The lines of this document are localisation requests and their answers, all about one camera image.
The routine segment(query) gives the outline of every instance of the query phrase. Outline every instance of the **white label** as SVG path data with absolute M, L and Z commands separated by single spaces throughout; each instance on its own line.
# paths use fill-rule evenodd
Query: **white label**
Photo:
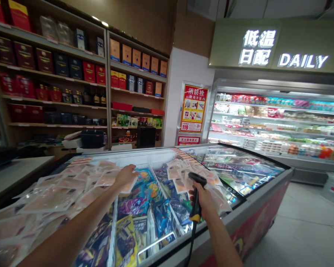
M 14 69 L 14 70 L 21 70 L 19 67 L 15 66 L 7 66 L 8 69 Z
M 8 25 L 8 24 L 6 24 L 6 23 L 1 23 L 1 22 L 0 22 L 0 26 L 1 26 L 1 27 L 4 27 L 4 28 L 7 28 L 7 29 L 11 29 L 11 26 Z
M 58 44 L 58 42 L 56 40 L 53 40 L 53 39 L 50 39 L 50 38 L 47 38 L 47 41 L 49 41 L 51 43 L 54 43 L 55 45 Z

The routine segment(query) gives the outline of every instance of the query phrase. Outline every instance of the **fire hydrant poster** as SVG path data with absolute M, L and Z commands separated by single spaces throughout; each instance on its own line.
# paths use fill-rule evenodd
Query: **fire hydrant poster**
M 184 86 L 180 132 L 202 132 L 208 89 L 192 85 Z

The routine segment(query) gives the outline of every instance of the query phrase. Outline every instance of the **hand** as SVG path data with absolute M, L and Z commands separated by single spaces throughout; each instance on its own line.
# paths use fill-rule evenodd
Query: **hand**
M 193 181 L 193 188 L 197 188 L 198 194 L 199 194 L 199 204 L 202 208 L 202 217 L 206 222 L 210 218 L 213 218 L 217 216 L 219 218 L 218 212 L 216 211 L 216 206 L 215 203 L 212 199 L 212 195 L 208 190 L 205 190 L 200 183 L 194 182 Z M 193 206 L 193 201 L 194 201 L 194 191 L 190 190 L 189 191 L 190 200 L 192 201 L 191 205 Z
M 130 164 L 122 168 L 116 176 L 114 185 L 123 188 L 125 185 L 131 183 L 131 181 L 139 175 L 138 172 L 133 172 L 135 168 L 136 166 L 134 164 Z

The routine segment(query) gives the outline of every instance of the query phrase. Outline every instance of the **red poster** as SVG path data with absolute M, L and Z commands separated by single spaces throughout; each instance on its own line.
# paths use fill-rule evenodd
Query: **red poster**
M 190 136 L 179 136 L 178 145 L 197 145 L 199 144 L 200 137 L 190 137 Z
M 180 132 L 202 131 L 208 89 L 185 85 Z

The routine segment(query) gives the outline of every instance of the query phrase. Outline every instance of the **white floor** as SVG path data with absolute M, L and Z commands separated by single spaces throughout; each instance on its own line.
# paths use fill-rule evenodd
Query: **white floor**
M 290 183 L 275 224 L 245 267 L 334 266 L 334 203 L 321 190 Z

